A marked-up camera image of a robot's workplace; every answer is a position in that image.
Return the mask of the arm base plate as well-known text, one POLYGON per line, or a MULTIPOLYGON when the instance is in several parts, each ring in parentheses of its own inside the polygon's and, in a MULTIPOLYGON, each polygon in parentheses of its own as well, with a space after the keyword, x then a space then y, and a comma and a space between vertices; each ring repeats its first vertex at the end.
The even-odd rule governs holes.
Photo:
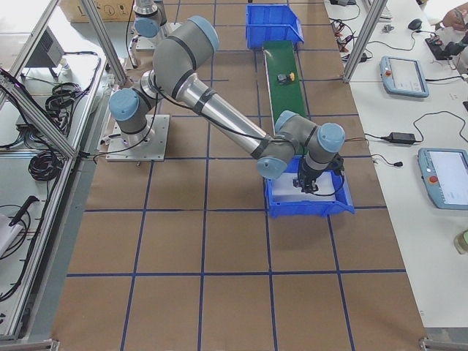
POLYGON ((135 28, 135 25, 132 24, 130 31, 132 38, 129 42, 128 48, 132 53, 136 51, 154 51, 155 46, 167 35, 176 30, 180 25, 180 22, 166 22, 166 24, 161 27, 155 37, 147 38, 140 36, 140 33, 135 28))
POLYGON ((114 123, 112 135, 107 137, 108 162, 163 162, 165 160, 170 115, 146 115, 147 126, 137 134, 128 135, 114 123))

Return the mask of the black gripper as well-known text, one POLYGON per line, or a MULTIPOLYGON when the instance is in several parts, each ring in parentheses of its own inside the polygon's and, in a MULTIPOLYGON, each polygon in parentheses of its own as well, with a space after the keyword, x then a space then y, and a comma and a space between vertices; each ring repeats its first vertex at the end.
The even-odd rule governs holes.
POLYGON ((297 177, 293 179, 292 184, 296 188, 301 188, 301 191, 307 194, 317 194, 319 191, 318 185, 316 185, 317 179, 325 171, 333 171, 335 174, 339 174, 338 167, 327 166, 324 170, 315 170, 310 168, 305 160, 300 160, 298 165, 297 177))

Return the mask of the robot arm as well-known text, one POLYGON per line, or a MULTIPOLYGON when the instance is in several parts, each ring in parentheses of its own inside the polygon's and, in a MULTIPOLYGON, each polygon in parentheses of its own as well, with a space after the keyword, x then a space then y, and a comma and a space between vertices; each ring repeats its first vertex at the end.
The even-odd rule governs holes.
POLYGON ((134 27, 140 37, 156 42, 173 32, 167 21, 163 0, 135 0, 134 27))
POLYGON ((317 179, 325 171, 344 175, 339 151, 343 128, 334 123, 318 125, 286 110, 269 135, 224 100, 197 76, 197 68, 219 47, 214 27, 195 15, 162 39, 155 48, 153 69, 131 88, 117 91, 109 101, 112 117, 124 135, 145 137, 146 114, 160 98, 183 102, 195 114, 206 118, 228 138, 257 160, 257 171, 277 179, 297 152, 304 152, 293 184, 305 193, 318 193, 317 179))

